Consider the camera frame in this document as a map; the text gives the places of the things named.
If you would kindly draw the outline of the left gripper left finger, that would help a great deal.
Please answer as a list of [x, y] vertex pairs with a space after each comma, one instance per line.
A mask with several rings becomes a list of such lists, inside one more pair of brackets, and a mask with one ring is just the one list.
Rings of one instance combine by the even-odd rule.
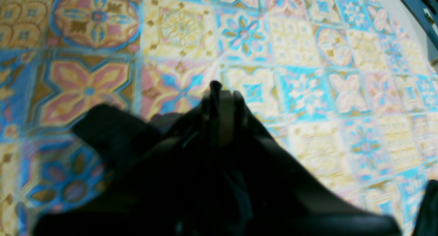
[[219, 213], [203, 144], [219, 93], [208, 92], [186, 114], [144, 122], [116, 106], [98, 104], [73, 126], [115, 172], [108, 188], [83, 206], [42, 216], [35, 236], [218, 236]]

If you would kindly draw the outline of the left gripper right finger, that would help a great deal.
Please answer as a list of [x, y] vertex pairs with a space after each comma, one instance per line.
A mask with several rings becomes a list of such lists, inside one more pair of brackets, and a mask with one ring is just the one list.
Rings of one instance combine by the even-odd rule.
[[241, 172], [252, 207], [248, 236], [400, 236], [395, 219], [335, 195], [282, 148], [237, 91], [219, 93], [221, 155]]

